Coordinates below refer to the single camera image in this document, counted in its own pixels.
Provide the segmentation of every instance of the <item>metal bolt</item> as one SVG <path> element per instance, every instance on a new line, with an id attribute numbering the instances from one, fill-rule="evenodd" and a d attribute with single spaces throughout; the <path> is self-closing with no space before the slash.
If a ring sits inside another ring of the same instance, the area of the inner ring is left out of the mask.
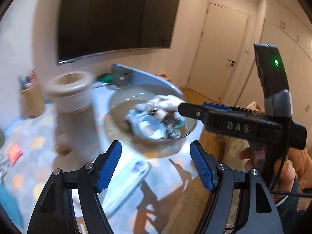
<path id="1" fill-rule="evenodd" d="M 91 169 L 91 168 L 93 168 L 93 164 L 92 163 L 86 163 L 85 164 L 85 168 L 86 169 Z"/>
<path id="2" fill-rule="evenodd" d="M 223 163 L 218 164 L 217 167 L 220 170 L 225 170 L 227 168 L 227 166 L 225 164 L 223 164 Z"/>
<path id="3" fill-rule="evenodd" d="M 53 174 L 54 174 L 54 175 L 60 174 L 60 169 L 55 169 L 55 170 L 53 171 Z"/>
<path id="4" fill-rule="evenodd" d="M 256 169 L 250 169 L 250 173 L 252 175 L 258 175 L 259 172 Z"/>

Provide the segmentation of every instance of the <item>door handle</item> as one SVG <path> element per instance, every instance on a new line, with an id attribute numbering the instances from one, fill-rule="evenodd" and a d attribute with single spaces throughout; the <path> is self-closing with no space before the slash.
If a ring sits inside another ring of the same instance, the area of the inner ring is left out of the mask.
<path id="1" fill-rule="evenodd" d="M 232 60 L 230 60 L 230 59 L 228 59 L 230 62 L 232 62 L 232 64 L 231 64 L 231 66 L 233 67 L 234 66 L 234 64 L 235 64 L 235 61 L 232 61 Z"/>

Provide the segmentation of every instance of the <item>table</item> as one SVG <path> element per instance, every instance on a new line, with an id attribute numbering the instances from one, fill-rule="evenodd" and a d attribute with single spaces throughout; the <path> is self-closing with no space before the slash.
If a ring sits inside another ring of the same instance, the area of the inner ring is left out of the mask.
<path id="1" fill-rule="evenodd" d="M 103 152 L 112 142 L 105 132 L 105 121 L 109 118 L 109 99 L 116 91 L 111 86 L 92 90 L 99 140 Z M 0 154 L 19 143 L 23 156 L 10 166 L 4 178 L 4 185 L 17 200 L 24 226 L 18 226 L 22 233 L 27 226 L 32 210 L 43 186 L 55 168 L 64 171 L 79 169 L 85 163 L 74 161 L 72 153 L 60 156 L 55 151 L 54 130 L 56 109 L 46 105 L 46 111 L 36 119 L 18 120 L 7 131 L 7 140 Z M 192 163 L 189 147 L 193 140 L 199 140 L 203 125 L 198 122 L 194 131 L 171 147 L 161 152 L 136 150 L 121 140 L 122 156 L 115 174 L 133 157 L 140 157 L 152 165 L 148 175 L 138 189 L 109 219 L 116 234 L 119 233 L 161 233 L 169 221 L 172 208 L 177 203 L 188 183 L 198 174 Z M 73 190 L 73 201 L 77 223 L 81 233 L 86 233 L 83 217 L 79 211 L 78 193 Z"/>

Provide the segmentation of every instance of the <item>wall-mounted television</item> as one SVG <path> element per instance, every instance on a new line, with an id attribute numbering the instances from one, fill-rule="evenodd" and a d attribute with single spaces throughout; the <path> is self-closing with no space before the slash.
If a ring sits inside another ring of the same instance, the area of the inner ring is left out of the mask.
<path id="1" fill-rule="evenodd" d="M 179 0 L 62 0 L 59 64 L 110 51 L 169 48 Z"/>

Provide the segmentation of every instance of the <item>finger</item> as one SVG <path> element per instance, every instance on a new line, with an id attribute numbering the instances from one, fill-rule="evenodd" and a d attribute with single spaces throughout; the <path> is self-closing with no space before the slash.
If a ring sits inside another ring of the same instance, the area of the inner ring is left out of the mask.
<path id="1" fill-rule="evenodd" d="M 247 147 L 243 151 L 238 154 L 238 158 L 241 160 L 249 159 L 252 160 L 252 152 L 250 151 L 250 147 Z"/>
<path id="2" fill-rule="evenodd" d="M 244 169 L 246 172 L 248 172 L 250 169 L 253 168 L 253 163 L 252 163 L 252 160 L 248 160 L 245 165 L 244 165 Z"/>
<path id="3" fill-rule="evenodd" d="M 280 159 L 275 162 L 275 164 L 274 164 L 274 174 L 275 175 L 277 175 L 281 163 L 282 163 L 282 161 Z M 291 165 L 289 165 L 288 163 L 284 163 L 283 169 L 282 169 L 280 176 L 279 176 L 279 178 L 281 180 L 279 190 L 290 192 L 293 185 L 294 185 L 295 176 L 296 176 L 296 172 L 295 172 L 294 168 L 292 168 Z"/>

